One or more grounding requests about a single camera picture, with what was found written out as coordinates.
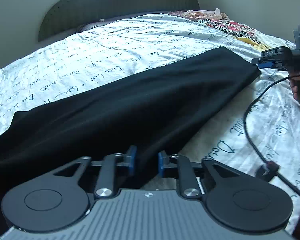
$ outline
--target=black pants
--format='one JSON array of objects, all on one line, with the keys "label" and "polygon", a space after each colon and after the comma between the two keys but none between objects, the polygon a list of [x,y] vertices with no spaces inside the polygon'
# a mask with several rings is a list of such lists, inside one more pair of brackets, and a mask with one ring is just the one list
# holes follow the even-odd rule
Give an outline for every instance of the black pants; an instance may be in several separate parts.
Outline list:
[{"label": "black pants", "polygon": [[218,48],[16,112],[0,136],[0,195],[75,158],[102,160],[130,145],[138,146],[137,174],[121,185],[140,187],[157,174],[159,151],[177,153],[258,75]]}]

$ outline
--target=black cable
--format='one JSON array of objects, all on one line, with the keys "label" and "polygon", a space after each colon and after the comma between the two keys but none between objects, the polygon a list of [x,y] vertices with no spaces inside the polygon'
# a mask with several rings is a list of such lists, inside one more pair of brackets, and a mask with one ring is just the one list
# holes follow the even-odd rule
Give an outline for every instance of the black cable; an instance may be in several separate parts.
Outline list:
[{"label": "black cable", "polygon": [[[244,112],[243,115],[243,129],[244,132],[246,134],[246,137],[248,139],[248,142],[250,143],[250,145],[253,147],[253,149],[255,150],[255,152],[258,154],[258,156],[260,157],[260,159],[264,162],[267,163],[266,159],[263,157],[263,155],[261,154],[261,152],[258,150],[258,148],[254,145],[253,141],[251,140],[248,131],[247,131],[247,123],[246,123],[246,119],[247,116],[251,110],[251,108],[253,107],[253,105],[269,90],[269,88],[273,87],[274,85],[285,81],[289,78],[296,78],[296,77],[300,77],[299,75],[295,75],[295,76],[288,76],[285,78],[282,78],[276,82],[273,82],[271,85],[269,85],[255,100],[252,101],[252,103],[248,106],[247,110]],[[281,179],[281,181],[286,184],[289,188],[291,188],[295,193],[297,193],[300,196],[300,189],[298,189],[297,187],[295,187],[290,181],[288,181],[282,174],[280,174],[279,172],[276,172],[276,176]]]}]

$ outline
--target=triangular cutout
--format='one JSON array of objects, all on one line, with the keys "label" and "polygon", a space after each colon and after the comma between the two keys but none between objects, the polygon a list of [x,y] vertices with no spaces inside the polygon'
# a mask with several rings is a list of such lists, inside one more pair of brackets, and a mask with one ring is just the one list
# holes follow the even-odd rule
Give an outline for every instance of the triangular cutout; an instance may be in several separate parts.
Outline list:
[{"label": "triangular cutout", "polygon": [[219,173],[219,175],[222,178],[232,178],[232,177],[238,177],[239,175],[237,173],[234,173],[226,168],[223,168],[222,166],[218,164],[214,164],[213,168]]},{"label": "triangular cutout", "polygon": [[59,171],[57,173],[55,173],[55,176],[62,176],[62,177],[72,177],[76,170],[79,168],[80,163],[74,163],[73,165],[71,165],[70,167],[65,168],[62,171]]}]

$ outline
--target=mattress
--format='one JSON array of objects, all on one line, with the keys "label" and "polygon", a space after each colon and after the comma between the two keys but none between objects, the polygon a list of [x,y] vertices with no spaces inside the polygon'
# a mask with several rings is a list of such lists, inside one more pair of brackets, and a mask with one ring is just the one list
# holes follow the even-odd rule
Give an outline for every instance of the mattress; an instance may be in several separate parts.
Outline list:
[{"label": "mattress", "polygon": [[[293,43],[257,32],[272,47]],[[204,24],[166,14],[118,20],[77,33],[41,48],[0,70],[0,135],[16,111],[27,111],[102,86],[123,77],[165,66],[224,46],[247,61],[259,57],[251,45]],[[181,150],[191,161],[209,156],[254,175],[261,165],[249,146],[242,116],[249,103],[286,73],[262,75],[211,118]],[[300,108],[288,82],[271,88],[247,118],[248,131],[260,151],[281,166],[281,173],[300,189]],[[275,178],[294,204],[286,230],[293,232],[300,216],[300,197]],[[169,179],[155,178],[145,188],[172,188]]]}]

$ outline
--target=person's hand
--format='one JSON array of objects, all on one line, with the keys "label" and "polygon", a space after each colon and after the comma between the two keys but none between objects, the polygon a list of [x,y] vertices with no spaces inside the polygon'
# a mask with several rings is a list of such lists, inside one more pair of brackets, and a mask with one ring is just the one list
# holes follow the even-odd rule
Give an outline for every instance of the person's hand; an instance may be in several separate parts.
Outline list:
[{"label": "person's hand", "polygon": [[296,78],[291,78],[290,79],[290,87],[291,87],[291,91],[293,93],[293,98],[297,101],[299,101],[298,98],[298,87],[296,86],[296,82],[295,81],[300,81],[300,77],[296,77]]}]

